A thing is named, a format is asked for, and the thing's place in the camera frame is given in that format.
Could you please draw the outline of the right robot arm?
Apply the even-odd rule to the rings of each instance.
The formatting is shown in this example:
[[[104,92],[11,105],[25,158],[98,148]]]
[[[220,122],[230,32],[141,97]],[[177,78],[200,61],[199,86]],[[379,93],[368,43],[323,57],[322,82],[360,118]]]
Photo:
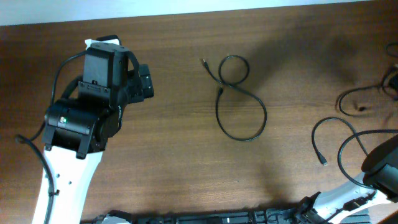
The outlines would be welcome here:
[[[305,197],[294,217],[300,223],[340,223],[369,207],[397,202],[397,136],[365,158],[355,184],[348,181],[328,192]]]

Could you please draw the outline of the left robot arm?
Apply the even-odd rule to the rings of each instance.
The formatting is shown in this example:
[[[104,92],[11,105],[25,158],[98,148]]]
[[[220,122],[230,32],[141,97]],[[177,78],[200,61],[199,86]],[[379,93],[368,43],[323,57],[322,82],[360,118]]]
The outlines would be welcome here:
[[[149,67],[127,48],[94,42],[76,77],[45,113],[44,171],[33,223],[79,223],[90,182],[124,109],[154,96]]]

